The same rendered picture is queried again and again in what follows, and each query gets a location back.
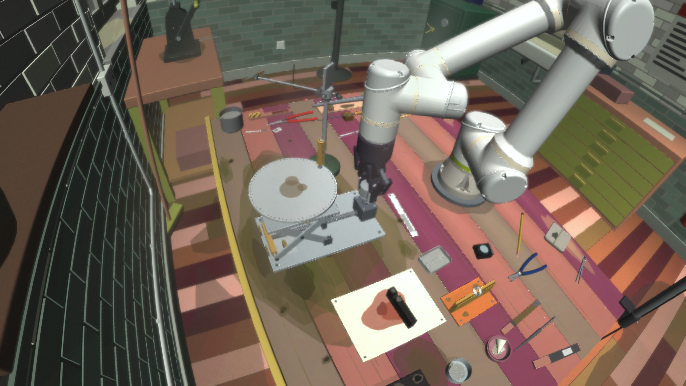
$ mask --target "black pole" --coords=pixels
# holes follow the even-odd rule
[[[634,323],[637,323],[641,317],[653,312],[655,309],[679,296],[684,291],[686,291],[686,277],[672,284],[667,289],[655,295],[652,299],[648,300],[635,310],[631,310],[630,308],[632,308],[632,306],[625,303],[628,298],[622,299],[622,302],[620,303],[624,302],[622,307],[624,307],[625,312],[617,322],[621,328],[626,328]]]
[[[344,0],[334,0],[332,2],[336,4],[336,24],[334,26],[333,32],[333,52],[331,53],[331,61],[333,62],[333,81],[342,82],[344,80],[350,79],[353,74],[347,68],[338,67],[338,59],[341,50],[341,36],[343,35],[343,1]],[[324,69],[320,68],[317,70],[317,76],[319,79],[323,79]]]

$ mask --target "yellow pencil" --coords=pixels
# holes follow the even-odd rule
[[[519,257],[519,250],[522,248],[522,228],[524,227],[524,213],[519,219],[519,241],[517,242],[517,257]]]

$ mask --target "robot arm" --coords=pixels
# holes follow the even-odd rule
[[[373,203],[390,187],[392,181],[382,171],[391,158],[401,113],[461,118],[466,88],[447,76],[566,27],[565,48],[507,132],[496,117],[468,114],[452,155],[439,165],[440,183],[434,179],[444,197],[447,192],[451,197],[446,198],[464,206],[516,199],[526,190],[526,172],[538,148],[600,69],[645,47],[653,18],[648,0],[535,0],[429,51],[410,52],[405,64],[372,63],[355,147],[361,199]]]

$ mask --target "brown tabletop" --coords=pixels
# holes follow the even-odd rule
[[[14,367],[50,203],[92,95],[87,84],[10,103],[0,111],[0,377]]]
[[[194,29],[193,35],[196,39],[210,37],[212,30],[210,27]],[[166,35],[155,36],[143,40],[138,53],[136,66],[144,104],[224,85],[213,39],[200,41],[200,56],[171,63],[163,61],[166,45]],[[136,87],[131,81],[124,102],[127,108],[137,106]]]

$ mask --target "orange board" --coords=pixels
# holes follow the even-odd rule
[[[463,285],[462,287],[456,289],[455,291],[447,295],[441,296],[443,305],[445,305],[447,309],[450,309],[450,307],[452,307],[452,305],[455,304],[456,301],[462,299],[465,296],[470,295],[472,293],[472,289],[474,288],[474,286],[481,287],[483,285],[484,282],[481,281],[481,279],[476,278],[470,281],[469,283]],[[491,295],[491,293],[488,292],[479,296],[478,298],[476,298],[476,300],[472,301],[466,306],[459,308],[451,315],[455,319],[457,325],[462,326],[466,323],[469,323],[472,319],[481,315],[484,311],[493,307],[497,303],[498,302],[495,300],[493,295]]]

